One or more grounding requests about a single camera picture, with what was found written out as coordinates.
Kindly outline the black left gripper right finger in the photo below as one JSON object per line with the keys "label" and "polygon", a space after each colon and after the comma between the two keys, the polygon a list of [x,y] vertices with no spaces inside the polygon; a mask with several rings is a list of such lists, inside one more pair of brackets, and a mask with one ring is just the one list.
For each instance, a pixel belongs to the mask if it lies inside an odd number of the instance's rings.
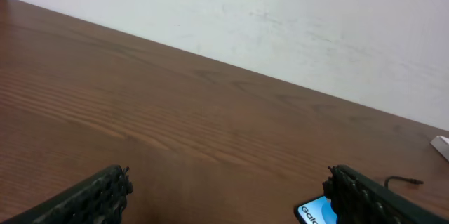
{"label": "black left gripper right finger", "polygon": [[341,224],[448,224],[448,220],[421,208],[389,189],[389,181],[413,185],[414,178],[390,176],[380,185],[346,165],[330,166],[331,176],[323,182],[324,196]]}

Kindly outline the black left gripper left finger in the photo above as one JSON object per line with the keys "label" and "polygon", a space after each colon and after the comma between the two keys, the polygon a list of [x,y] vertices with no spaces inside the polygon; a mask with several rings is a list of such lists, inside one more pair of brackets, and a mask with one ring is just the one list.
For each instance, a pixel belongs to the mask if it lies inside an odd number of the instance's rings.
{"label": "black left gripper left finger", "polygon": [[111,165],[2,224],[120,224],[133,192],[129,168]]}

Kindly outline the blue Galaxy smartphone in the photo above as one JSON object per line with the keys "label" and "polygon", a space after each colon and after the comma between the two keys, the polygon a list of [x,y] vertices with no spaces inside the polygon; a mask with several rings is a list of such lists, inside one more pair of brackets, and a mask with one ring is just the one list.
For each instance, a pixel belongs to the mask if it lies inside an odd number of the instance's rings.
{"label": "blue Galaxy smartphone", "polygon": [[300,203],[293,210],[300,224],[336,224],[337,215],[331,208],[330,200],[324,196]]}

